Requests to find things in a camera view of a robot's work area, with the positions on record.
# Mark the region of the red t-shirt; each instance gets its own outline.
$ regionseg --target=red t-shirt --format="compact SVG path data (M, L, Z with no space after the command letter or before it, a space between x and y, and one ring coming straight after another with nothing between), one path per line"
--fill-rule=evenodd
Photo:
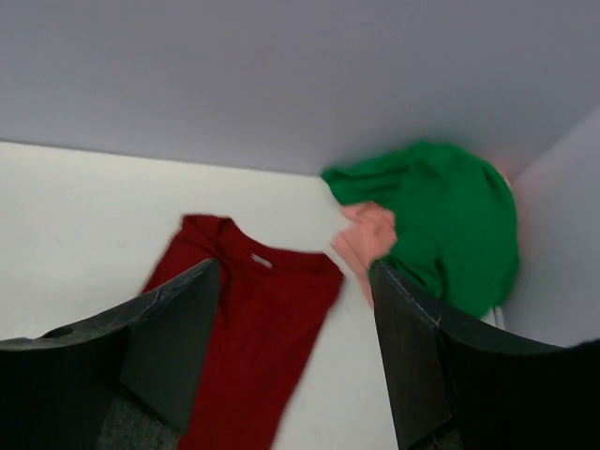
M221 293L179 450L266 450L343 276L323 253L266 247L226 217L185 216L144 291L217 258Z

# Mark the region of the clothing label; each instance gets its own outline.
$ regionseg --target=clothing label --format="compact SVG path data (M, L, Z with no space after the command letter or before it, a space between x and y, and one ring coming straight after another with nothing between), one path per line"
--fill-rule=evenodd
M252 259L254 261L256 261L257 263L260 263L266 267L268 267L269 269L273 268L273 264L271 264L269 261L267 261L265 258L261 258L259 255L255 255L254 253L252 253Z

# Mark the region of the green shirt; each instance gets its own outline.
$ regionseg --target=green shirt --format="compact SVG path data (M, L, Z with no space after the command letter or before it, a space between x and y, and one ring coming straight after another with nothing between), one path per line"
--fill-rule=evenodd
M487 162L450 144L405 150L322 173L343 205L373 201L396 215L382 260L425 291L480 318L510 293L518 271L517 209Z

